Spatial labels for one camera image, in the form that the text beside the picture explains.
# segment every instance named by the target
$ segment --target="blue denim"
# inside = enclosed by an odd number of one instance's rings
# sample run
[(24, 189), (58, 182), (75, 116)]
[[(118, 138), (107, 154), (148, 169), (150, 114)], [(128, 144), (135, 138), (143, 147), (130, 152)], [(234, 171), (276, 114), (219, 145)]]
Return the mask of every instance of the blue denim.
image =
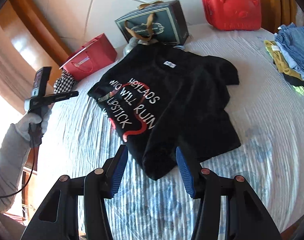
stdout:
[(301, 75), (302, 80), (304, 80), (304, 72), (301, 71), (301, 69), (298, 67), (298, 64), (294, 61), (294, 59), (289, 55), (289, 53), (283, 48), (283, 46), (276, 41), (276, 44), (281, 50), (281, 53), (288, 63), (289, 67), (293, 69), (294, 71), (298, 72)]
[(289, 26), (281, 25), (280, 28), (281, 30), (274, 34), (274, 40), (280, 43), (297, 63), (298, 70), (304, 72), (304, 27), (296, 27), (291, 23)]
[(176, 46), (174, 46), (174, 48), (185, 50), (185, 46), (184, 45), (176, 45)]

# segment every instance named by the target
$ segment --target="clothing label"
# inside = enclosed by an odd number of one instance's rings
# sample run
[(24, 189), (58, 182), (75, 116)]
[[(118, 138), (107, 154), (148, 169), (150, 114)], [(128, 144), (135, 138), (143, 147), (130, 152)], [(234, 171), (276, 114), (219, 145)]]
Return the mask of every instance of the clothing label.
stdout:
[(169, 66), (169, 67), (171, 67), (171, 68), (174, 68), (174, 67), (176, 66), (176, 64), (173, 64), (173, 63), (170, 62), (170, 61), (166, 61), (166, 62), (164, 62), (163, 64), (164, 64), (164, 65), (167, 65), (167, 66)]
[(80, 65), (82, 65), (84, 62), (88, 61), (90, 58), (89, 56), (87, 56), (84, 60), (80, 61), (79, 63), (74, 64), (74, 66), (79, 67)]
[(271, 49), (272, 49), (273, 51), (280, 51), (280, 48), (279, 48), (278, 46), (275, 46), (275, 45), (272, 45), (272, 46), (271, 46)]

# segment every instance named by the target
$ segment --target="copper screw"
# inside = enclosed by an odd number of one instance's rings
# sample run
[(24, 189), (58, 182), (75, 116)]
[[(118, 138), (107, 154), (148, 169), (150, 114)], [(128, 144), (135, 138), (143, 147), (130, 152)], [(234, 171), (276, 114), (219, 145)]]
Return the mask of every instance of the copper screw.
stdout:
[(235, 179), (236, 179), (238, 182), (243, 182), (243, 181), (244, 181), (244, 177), (241, 176), (241, 175), (237, 175), (237, 176), (235, 177)]
[(209, 175), (210, 174), (210, 170), (208, 168), (203, 168), (201, 170), (201, 173), (204, 174), (204, 175)]
[(69, 176), (67, 176), (67, 175), (62, 175), (62, 176), (60, 177), (60, 181), (61, 181), (61, 182), (65, 182), (65, 181), (68, 180), (68, 178), (69, 178)]
[(97, 168), (95, 169), (94, 173), (97, 174), (97, 175), (100, 175), (104, 172), (104, 170), (102, 168)]

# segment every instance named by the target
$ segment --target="stack of folded clothes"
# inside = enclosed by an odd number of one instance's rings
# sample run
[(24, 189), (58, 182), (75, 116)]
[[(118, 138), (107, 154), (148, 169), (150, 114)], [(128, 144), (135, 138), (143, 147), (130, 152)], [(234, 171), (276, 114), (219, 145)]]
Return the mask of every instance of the stack of folded clothes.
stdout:
[(304, 95), (304, 27), (281, 25), (274, 41), (265, 41), (265, 47), (284, 79)]

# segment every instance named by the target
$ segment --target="black cable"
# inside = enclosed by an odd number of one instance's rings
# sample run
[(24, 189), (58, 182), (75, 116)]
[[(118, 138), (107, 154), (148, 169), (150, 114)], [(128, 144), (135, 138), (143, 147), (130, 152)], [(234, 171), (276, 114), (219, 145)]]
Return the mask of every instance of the black cable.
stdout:
[(24, 184), (24, 186), (23, 186), (20, 190), (18, 190), (17, 192), (14, 192), (14, 193), (12, 193), (12, 194), (9, 194), (9, 195), (0, 196), (0, 198), (7, 198), (7, 197), (11, 197), (11, 196), (14, 196), (14, 195), (20, 193), (20, 192), (27, 186), (27, 184), (30, 182), (30, 179), (31, 179), (31, 177), (32, 177), (32, 173), (33, 173), (33, 170), (34, 170), (34, 164), (35, 164), (34, 140), (33, 140), (33, 136), (30, 135), (30, 137), (31, 137), (32, 146), (33, 146), (33, 164), (32, 164), (32, 170), (31, 170), (30, 176), (29, 176), (27, 182)]

